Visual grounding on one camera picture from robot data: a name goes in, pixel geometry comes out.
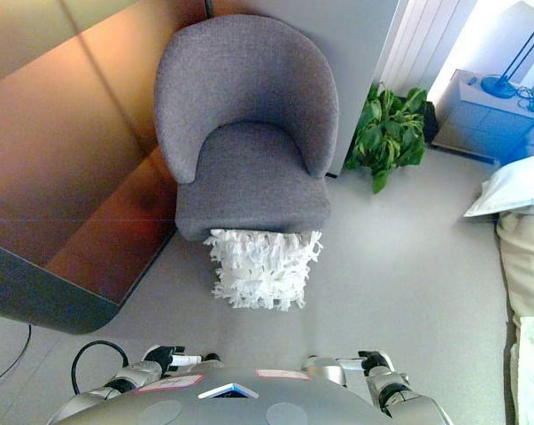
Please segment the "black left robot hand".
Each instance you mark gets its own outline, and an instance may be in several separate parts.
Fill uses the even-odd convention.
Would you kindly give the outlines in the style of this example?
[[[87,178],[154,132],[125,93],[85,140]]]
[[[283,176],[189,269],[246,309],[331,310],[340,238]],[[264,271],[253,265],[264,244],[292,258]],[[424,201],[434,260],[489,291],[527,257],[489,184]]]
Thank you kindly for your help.
[[[181,345],[164,346],[155,345],[148,349],[143,356],[144,361],[154,361],[161,367],[164,375],[167,372],[175,372],[179,367],[190,367],[203,361],[201,355],[188,355],[185,347]]]

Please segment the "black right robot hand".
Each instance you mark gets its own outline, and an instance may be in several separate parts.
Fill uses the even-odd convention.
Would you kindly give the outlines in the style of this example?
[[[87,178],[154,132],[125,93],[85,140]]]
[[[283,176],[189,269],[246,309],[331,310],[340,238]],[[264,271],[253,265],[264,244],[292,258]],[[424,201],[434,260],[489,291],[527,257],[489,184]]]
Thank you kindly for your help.
[[[361,366],[364,376],[369,376],[369,372],[374,367],[387,367],[390,371],[393,370],[390,360],[379,351],[358,351],[361,358]]]

